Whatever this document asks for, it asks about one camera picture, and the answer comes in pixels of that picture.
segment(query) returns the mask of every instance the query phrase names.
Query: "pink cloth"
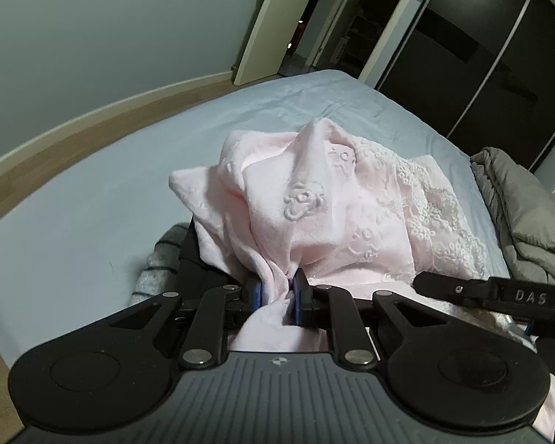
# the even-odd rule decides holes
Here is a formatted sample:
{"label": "pink cloth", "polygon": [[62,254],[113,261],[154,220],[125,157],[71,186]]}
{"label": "pink cloth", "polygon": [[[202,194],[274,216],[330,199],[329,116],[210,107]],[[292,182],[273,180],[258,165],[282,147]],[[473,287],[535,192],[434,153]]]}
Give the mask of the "pink cloth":
{"label": "pink cloth", "polygon": [[169,185],[194,214],[202,259],[258,274],[265,303],[285,298],[298,267],[360,298],[422,270],[487,275],[432,157],[406,160],[326,118],[299,133],[234,131],[217,166],[177,170]]}

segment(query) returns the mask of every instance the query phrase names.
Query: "light blue bed sheet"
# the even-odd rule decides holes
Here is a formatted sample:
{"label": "light blue bed sheet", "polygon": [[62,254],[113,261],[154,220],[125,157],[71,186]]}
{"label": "light blue bed sheet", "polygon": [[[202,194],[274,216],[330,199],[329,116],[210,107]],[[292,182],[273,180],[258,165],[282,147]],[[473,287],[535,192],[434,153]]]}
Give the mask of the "light blue bed sheet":
{"label": "light blue bed sheet", "polygon": [[410,158],[432,155],[492,275],[508,276],[468,156],[419,118],[345,73],[273,80],[131,134],[62,172],[0,220],[0,352],[31,347],[127,305],[157,239],[188,211],[168,188],[176,169],[218,162],[234,129],[295,131],[329,117]]}

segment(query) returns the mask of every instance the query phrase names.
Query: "wardrobe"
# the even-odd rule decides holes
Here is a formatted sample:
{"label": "wardrobe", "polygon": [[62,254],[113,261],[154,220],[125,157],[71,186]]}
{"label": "wardrobe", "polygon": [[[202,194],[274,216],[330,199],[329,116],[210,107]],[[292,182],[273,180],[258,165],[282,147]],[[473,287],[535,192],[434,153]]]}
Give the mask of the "wardrobe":
{"label": "wardrobe", "polygon": [[375,88],[465,153],[534,170],[555,141],[555,6],[424,0]]}

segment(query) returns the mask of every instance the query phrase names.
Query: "fitted sheet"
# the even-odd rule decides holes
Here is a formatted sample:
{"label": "fitted sheet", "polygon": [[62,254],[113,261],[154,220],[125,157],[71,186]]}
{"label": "fitted sheet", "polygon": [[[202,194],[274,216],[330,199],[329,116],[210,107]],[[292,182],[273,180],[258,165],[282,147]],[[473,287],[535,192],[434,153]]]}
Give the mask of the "fitted sheet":
{"label": "fitted sheet", "polygon": [[329,117],[405,158],[430,154],[450,180],[492,275],[509,276],[469,158],[410,112],[345,73],[268,81],[135,132],[60,173],[0,220],[0,353],[124,308],[157,239],[187,209],[173,170],[217,163],[234,129],[296,131]]}

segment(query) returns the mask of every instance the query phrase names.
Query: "baseboard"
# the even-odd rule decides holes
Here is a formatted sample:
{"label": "baseboard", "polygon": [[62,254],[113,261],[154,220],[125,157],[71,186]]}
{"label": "baseboard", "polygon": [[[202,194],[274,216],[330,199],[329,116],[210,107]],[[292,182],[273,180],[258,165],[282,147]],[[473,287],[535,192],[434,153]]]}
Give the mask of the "baseboard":
{"label": "baseboard", "polygon": [[49,130],[0,158],[0,218],[95,151],[191,106],[237,90],[231,71],[181,81],[111,103]]}

